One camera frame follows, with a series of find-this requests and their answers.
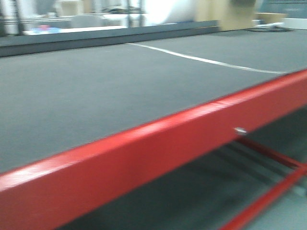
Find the gray floor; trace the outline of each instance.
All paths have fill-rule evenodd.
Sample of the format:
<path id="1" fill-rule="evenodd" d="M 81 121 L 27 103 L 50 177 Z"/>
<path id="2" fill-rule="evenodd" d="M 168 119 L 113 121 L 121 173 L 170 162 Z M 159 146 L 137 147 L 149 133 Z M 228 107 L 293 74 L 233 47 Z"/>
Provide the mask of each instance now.
<path id="1" fill-rule="evenodd" d="M 234 65 L 307 66 L 307 31 L 143 42 Z M 0 172 L 277 77 L 127 44 L 0 58 Z"/>
<path id="2" fill-rule="evenodd" d="M 307 107 L 249 135 L 307 160 Z M 216 230 L 291 172 L 230 143 L 59 230 Z M 247 230 L 307 229 L 307 178 Z"/>

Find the red metal frame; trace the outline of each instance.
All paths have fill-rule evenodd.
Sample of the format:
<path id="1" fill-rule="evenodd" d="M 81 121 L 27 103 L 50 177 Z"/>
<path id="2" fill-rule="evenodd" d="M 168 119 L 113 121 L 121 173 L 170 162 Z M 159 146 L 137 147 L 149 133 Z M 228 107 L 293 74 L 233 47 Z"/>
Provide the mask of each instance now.
<path id="1" fill-rule="evenodd" d="M 307 70 L 0 175 L 0 229 L 53 229 L 307 104 Z"/>
<path id="2" fill-rule="evenodd" d="M 270 157 L 281 164 L 291 168 L 296 168 L 284 180 L 279 182 L 267 193 L 262 195 L 254 203 L 244 209 L 239 215 L 234 217 L 230 222 L 224 225 L 220 230 L 240 230 L 256 218 L 270 204 L 280 198 L 286 191 L 293 187 L 307 173 L 307 163 L 300 163 L 292 158 L 289 158 L 279 152 L 276 152 L 266 146 L 254 142 L 247 138 L 240 138 L 239 143 L 256 150 L 257 152 Z"/>

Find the white line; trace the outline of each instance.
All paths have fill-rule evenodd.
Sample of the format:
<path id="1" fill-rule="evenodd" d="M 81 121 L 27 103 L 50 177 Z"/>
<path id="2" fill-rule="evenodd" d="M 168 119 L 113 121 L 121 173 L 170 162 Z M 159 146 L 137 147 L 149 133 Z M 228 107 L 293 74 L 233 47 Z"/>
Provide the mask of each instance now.
<path id="1" fill-rule="evenodd" d="M 202 61 L 202 62 L 215 64 L 215 65 L 219 65 L 219 66 L 224 66 L 224 67 L 229 67 L 229 68 L 233 68 L 233 69 L 240 69 L 240 70 L 260 72 L 260 73 L 285 74 L 285 72 L 280 72 L 280 71 L 269 71 L 269 70 L 263 70 L 263 69 L 253 69 L 253 68 L 248 68 L 248 67 L 244 67 L 244 66 L 235 66 L 235 65 L 223 63 L 223 62 L 220 62 L 220 61 L 214 61 L 214 60 L 209 60 L 209 59 L 205 59 L 205 58 L 193 57 L 193 56 L 190 56 L 190 55 L 180 54 L 180 53 L 176 53 L 176 52 L 173 52 L 173 51 L 170 51 L 170 50 L 167 50 L 167 49 L 160 49 L 160 48 L 156 48 L 156 47 L 153 47 L 153 46 L 145 46 L 145 45 L 141 45 L 141 44 L 137 44 L 137 43 L 126 43 L 126 44 L 132 45 L 132 46 L 140 46 L 140 47 L 144 47 L 144 48 L 148 48 L 148 49 L 153 49 L 153 50 L 161 51 L 161 52 L 164 52 L 164 53 L 167 53 L 167 54 L 175 55 L 175 56 L 178 56 L 178 57 L 192 59 L 192 60 L 195 60 L 195 61 Z"/>

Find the red beam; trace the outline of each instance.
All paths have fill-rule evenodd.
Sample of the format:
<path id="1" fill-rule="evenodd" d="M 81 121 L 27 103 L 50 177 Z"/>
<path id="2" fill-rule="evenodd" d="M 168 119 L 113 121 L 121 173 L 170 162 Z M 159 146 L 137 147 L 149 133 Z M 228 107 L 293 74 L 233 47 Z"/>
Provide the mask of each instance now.
<path id="1" fill-rule="evenodd" d="M 307 104 L 307 70 L 0 175 L 0 229 L 53 229 Z"/>
<path id="2" fill-rule="evenodd" d="M 287 167 L 290 167 L 290 168 L 293 168 L 293 167 L 306 167 L 305 164 L 299 162 L 299 161 L 296 161 L 288 156 L 285 156 L 273 149 L 270 149 L 264 145 L 261 145 L 255 141 L 252 141 L 250 139 L 247 139 L 247 138 L 240 138 L 237 140 L 237 142 L 261 153 L 262 155 L 264 156 L 267 156 L 269 158 L 272 158 L 273 160 L 287 166 Z"/>
<path id="3" fill-rule="evenodd" d="M 304 174 L 307 173 L 307 167 L 296 169 L 288 175 L 283 181 L 278 183 L 266 194 L 261 196 L 257 201 L 248 206 L 238 216 L 224 225 L 220 230 L 240 230 L 249 224 L 256 216 L 258 216 L 265 208 L 277 200 L 288 189 L 290 189 Z"/>

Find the red crossbar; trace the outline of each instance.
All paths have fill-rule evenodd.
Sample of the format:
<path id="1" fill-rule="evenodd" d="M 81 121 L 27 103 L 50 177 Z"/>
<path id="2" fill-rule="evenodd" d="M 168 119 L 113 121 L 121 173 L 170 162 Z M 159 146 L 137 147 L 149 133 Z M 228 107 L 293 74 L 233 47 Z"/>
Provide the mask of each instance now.
<path id="1" fill-rule="evenodd" d="M 247 139 L 247 138 L 240 138 L 237 140 L 237 142 L 257 151 L 258 153 L 261 153 L 263 154 L 264 156 L 267 156 L 269 158 L 272 158 L 273 160 L 285 165 L 285 166 L 288 166 L 290 168 L 293 168 L 293 167 L 306 167 L 305 164 L 299 162 L 299 161 L 296 161 L 288 156 L 285 156 L 273 149 L 270 149 L 264 145 L 261 145 L 251 139 Z"/>
<path id="2" fill-rule="evenodd" d="M 288 189 L 307 173 L 307 167 L 300 167 L 279 182 L 270 191 L 261 196 L 257 201 L 248 206 L 239 215 L 224 225 L 220 230 L 240 230 L 250 223 L 256 216 L 264 211 L 270 204 L 280 198 Z"/>
<path id="3" fill-rule="evenodd" d="M 0 175 L 0 229 L 53 229 L 307 104 L 307 70 Z"/>

